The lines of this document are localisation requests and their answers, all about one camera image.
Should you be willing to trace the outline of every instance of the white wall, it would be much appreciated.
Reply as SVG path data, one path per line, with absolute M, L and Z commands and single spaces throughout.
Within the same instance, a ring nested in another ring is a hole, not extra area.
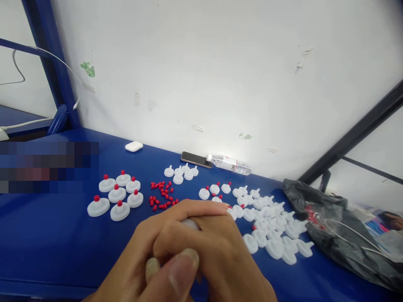
M 75 87 L 85 127 L 226 154 L 278 180 L 299 177 L 403 78 L 403 18 L 392 0 L 53 6 L 68 63 L 95 89 Z
M 400 108 L 346 156 L 403 178 L 402 133 L 403 108 Z M 403 185 L 343 160 L 331 167 L 330 172 L 327 188 L 346 197 L 352 207 L 361 203 L 403 211 Z M 317 180 L 312 186 L 318 188 L 319 183 Z

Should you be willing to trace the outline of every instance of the white cable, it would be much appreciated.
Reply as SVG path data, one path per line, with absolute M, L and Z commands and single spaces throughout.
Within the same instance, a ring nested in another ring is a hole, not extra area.
M 3 129 L 3 130 L 13 129 L 13 128 L 18 128 L 18 127 L 26 126 L 26 125 L 29 125 L 29 124 L 33 124 L 33 123 L 36 123 L 36 122 L 44 122 L 44 121 L 47 121 L 47 120 L 53 120 L 53 119 L 52 118 L 45 118 L 45 119 L 40 119 L 40 120 L 33 120 L 33 121 L 30 121 L 30 122 L 25 122 L 25 123 L 18 124 L 18 125 L 0 126 L 0 128 Z
M 337 234 L 334 230 L 332 230 L 332 229 L 328 226 L 328 224 L 326 223 L 327 221 L 337 222 L 338 224 L 341 224 L 341 225 L 345 226 L 346 228 L 350 229 L 351 231 L 353 231 L 354 233 L 356 233 L 358 236 L 360 236 L 362 239 L 364 239 L 365 241 L 367 241 L 370 245 L 372 245 L 373 247 L 375 247 L 379 252 L 378 252 L 378 251 L 375 251 L 375 250 L 372 250 L 372 249 L 370 249 L 370 248 L 367 248 L 367 247 L 361 247 L 361 248 L 363 248 L 364 250 L 367 250 L 367 251 L 371 251 L 371 252 L 375 252 L 375 253 L 377 253 L 377 254 L 380 254 L 380 255 L 382 255 L 382 256 L 388 258 L 388 259 L 391 260 L 392 262 L 394 262 L 394 260 L 393 260 L 392 258 L 390 258 L 387 254 L 385 254 L 379 247 L 377 247 L 375 244 L 373 244 L 371 241 L 369 241 L 369 240 L 368 240 L 367 238 L 365 238 L 363 235 L 361 235 L 360 233 L 358 233 L 356 230 L 350 228 L 348 225 L 345 225 L 344 223 L 342 223 L 342 222 L 340 222 L 340 221 L 337 221 L 337 220 L 325 219 L 325 220 L 324 220 L 324 223 L 325 223 L 325 225 L 327 226 L 327 228 L 328 228 L 329 230 L 331 230 L 331 231 L 334 233 L 334 235 L 336 235 L 336 236 L 339 237 L 340 239 L 343 239 L 344 241 L 346 241 L 346 242 L 348 242 L 348 243 L 351 243 L 351 242 L 348 241 L 347 239 L 344 239 L 344 238 L 341 237 L 339 234 Z

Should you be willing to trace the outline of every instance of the white plastic object in hand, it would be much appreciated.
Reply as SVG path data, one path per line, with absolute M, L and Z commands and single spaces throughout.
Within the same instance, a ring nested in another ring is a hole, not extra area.
M 269 229 L 267 227 L 267 221 L 265 220 L 258 220 L 254 224 L 256 229 L 261 230 L 265 235 L 269 232 Z
M 166 168 L 164 171 L 164 175 L 166 177 L 172 177 L 174 175 L 175 171 L 172 169 L 172 165 L 169 166 L 169 168 Z
M 185 166 L 182 166 L 182 171 L 183 171 L 183 173 L 186 173 L 186 172 L 189 171 L 189 170 L 190 170 L 189 163 L 186 163 Z
M 258 198 L 260 197 L 259 191 L 260 191 L 260 188 L 257 189 L 257 190 L 251 190 L 249 194 L 250 194 L 253 198 L 258 199 Z
M 197 169 L 197 166 L 194 166 L 194 168 L 190 169 L 193 173 L 193 176 L 199 175 L 199 170 Z
M 266 251 L 273 259 L 278 260 L 283 255 L 283 243 L 278 240 L 269 239 L 266 244 Z
M 253 237 L 250 234 L 245 234 L 243 236 L 243 240 L 245 241 L 246 247 L 248 248 L 248 251 L 251 254 L 254 254 L 257 252 L 257 250 L 259 249 L 259 246 L 257 245 L 257 241 L 256 241 L 255 237 Z
M 182 221 L 183 224 L 187 225 L 188 227 L 191 227 L 192 229 L 195 229 L 197 231 L 200 231 L 199 226 L 197 225 L 196 222 L 193 220 L 186 218 L 185 220 Z
M 232 207 L 232 210 L 235 212 L 236 218 L 242 218 L 243 217 L 243 209 L 240 206 L 234 205 Z
M 211 200 L 212 201 L 215 201 L 215 202 L 222 202 L 222 195 L 220 195 L 219 197 L 217 197 L 217 196 L 214 196 Z
M 228 194 L 229 192 L 231 192 L 231 182 L 229 182 L 228 184 L 223 184 L 221 186 L 221 191 L 223 191 L 225 194 Z
M 255 209 L 260 211 L 264 207 L 263 198 L 259 197 L 258 199 L 253 200 L 252 205 L 253 205 L 253 207 L 255 207 Z
M 235 188 L 232 190 L 232 194 L 235 196 L 235 198 L 239 198 L 242 196 L 242 191 Z
M 268 218 L 272 219 L 275 216 L 275 210 L 271 207 L 265 206 L 262 209 L 262 214 L 264 217 L 268 217 Z
M 128 143 L 125 146 L 125 149 L 130 152 L 136 152 L 137 150 L 140 150 L 142 147 L 143 147 L 142 143 L 134 141 L 134 142 Z
M 236 220 L 236 213 L 234 210 L 232 209 L 228 209 L 227 212 L 232 216 L 232 218 L 234 219 L 234 221 Z
M 211 185 L 210 186 L 210 192 L 212 193 L 212 194 L 218 194 L 218 193 L 220 193 L 220 187 L 219 187 L 219 185 L 220 185 L 220 182 L 217 182 L 217 184 L 216 185 Z
M 104 179 L 99 183 L 100 192 L 110 192 L 113 190 L 113 187 L 116 185 L 116 180 L 113 178 L 109 178 L 108 174 L 104 175 Z
M 255 237 L 257 245 L 259 247 L 265 247 L 267 245 L 266 234 L 262 230 L 259 229 L 254 230 L 252 232 L 252 236 Z
M 288 247 L 290 251 L 294 254 L 298 253 L 296 240 L 292 240 L 290 237 L 287 236 L 281 237 L 281 240 L 283 241 L 284 247 Z
M 140 190 L 140 188 L 141 183 L 138 180 L 136 180 L 135 176 L 133 176 L 131 178 L 131 181 L 126 184 L 126 192 L 129 194 L 133 193 L 135 190 Z
M 209 197 L 210 197 L 209 186 L 207 186 L 206 188 L 200 189 L 199 197 L 203 200 L 209 199 Z
M 183 175 L 183 170 L 182 170 L 182 166 L 179 166 L 179 168 L 175 169 L 175 175 Z
M 141 194 L 138 190 L 134 190 L 133 194 L 130 194 L 129 197 L 127 197 L 127 203 L 131 208 L 141 206 L 143 203 L 143 194 Z
M 265 197 L 263 197 L 263 204 L 265 205 L 265 206 L 272 206 L 273 205 L 273 198 L 274 198 L 274 196 L 271 196 L 271 197 L 269 197 L 269 196 L 265 196 Z
M 281 258 L 284 260 L 285 263 L 288 265 L 293 265 L 297 263 L 297 257 L 295 254 L 290 250 L 289 247 L 284 246 L 283 248 L 283 255 Z
M 125 170 L 120 172 L 120 175 L 116 177 L 116 183 L 119 187 L 124 187 L 130 181 L 130 175 L 125 173 Z
M 192 180 L 193 179 L 193 172 L 191 169 L 185 172 L 183 176 L 186 180 Z
M 255 219 L 255 214 L 251 209 L 243 209 L 243 217 L 246 221 L 253 221 Z
M 241 190 L 242 196 L 245 196 L 248 194 L 248 190 L 246 189 L 248 186 L 246 185 L 245 187 L 239 187 L 238 189 Z
M 120 221 L 125 219 L 130 214 L 130 206 L 127 203 L 118 201 L 117 205 L 114 205 L 110 210 L 110 218 L 113 221 Z
M 108 199 L 112 203 L 117 203 L 119 200 L 123 200 L 126 197 L 126 190 L 124 188 L 119 187 L 118 184 L 115 185 L 115 188 L 109 192 Z
M 88 205 L 87 212 L 91 217 L 98 217 L 109 210 L 109 200 L 107 198 L 99 198 L 99 195 L 94 196 L 94 200 Z
M 312 241 L 305 243 L 302 240 L 297 240 L 297 248 L 298 251 L 304 256 L 304 257 L 311 257 L 312 256 L 312 250 L 311 247 L 314 245 Z

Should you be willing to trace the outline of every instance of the hand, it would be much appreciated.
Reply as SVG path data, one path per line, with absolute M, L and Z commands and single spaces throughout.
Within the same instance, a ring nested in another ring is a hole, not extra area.
M 149 269 L 149 285 L 146 287 L 146 262 L 154 241 L 169 221 L 180 223 L 192 216 L 226 215 L 227 208 L 226 203 L 183 200 L 142 221 L 99 289 L 85 301 L 182 301 L 183 297 L 179 295 L 187 297 L 194 281 L 199 264 L 197 253 L 186 252 L 183 248 L 176 254 L 184 253 L 168 261 L 160 271 L 150 272 Z M 176 279 L 176 276 L 187 271 L 187 283 L 182 284 L 183 280 Z
M 277 301 L 230 215 L 191 219 L 200 231 L 165 222 L 153 246 L 154 257 L 164 262 L 184 248 L 196 250 L 199 270 L 209 282 L 209 301 Z

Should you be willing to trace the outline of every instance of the blue tabletop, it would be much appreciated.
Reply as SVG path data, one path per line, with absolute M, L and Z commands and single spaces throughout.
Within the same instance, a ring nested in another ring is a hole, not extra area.
M 40 138 L 41 142 L 92 141 L 99 142 L 98 179 L 86 182 L 78 192 L 49 194 L 0 195 L 0 294 L 21 294 L 47 298 L 82 299 L 101 284 L 123 251 L 136 226 L 144 219 L 159 213 L 152 212 L 148 197 L 157 192 L 150 182 L 169 181 L 164 169 L 178 167 L 180 154 L 144 145 L 138 152 L 126 151 L 128 140 L 88 129 L 74 129 Z M 132 209 L 120 222 L 110 219 L 109 213 L 97 218 L 88 216 L 86 208 L 99 194 L 98 182 L 103 174 L 116 178 L 121 170 L 141 182 L 145 202 Z M 199 169 L 192 181 L 175 185 L 174 198 L 198 199 L 200 188 L 216 182 L 232 182 L 231 187 L 248 185 L 260 188 L 262 196 L 274 195 L 274 201 L 285 201 L 291 211 L 281 182 L 249 175 L 243 176 L 214 167 Z M 232 194 L 224 194 L 223 201 L 236 204 Z M 252 223 L 237 219 L 242 235 L 251 233 Z M 307 233 L 303 241 L 310 241 Z M 313 247 L 313 256 L 299 253 L 297 263 L 287 265 L 272 259 L 265 249 L 253 255 L 264 276 L 272 284 L 279 301 L 387 301 L 395 294 L 371 284 L 347 271 Z M 206 296 L 205 287 L 194 289 L 197 296 Z

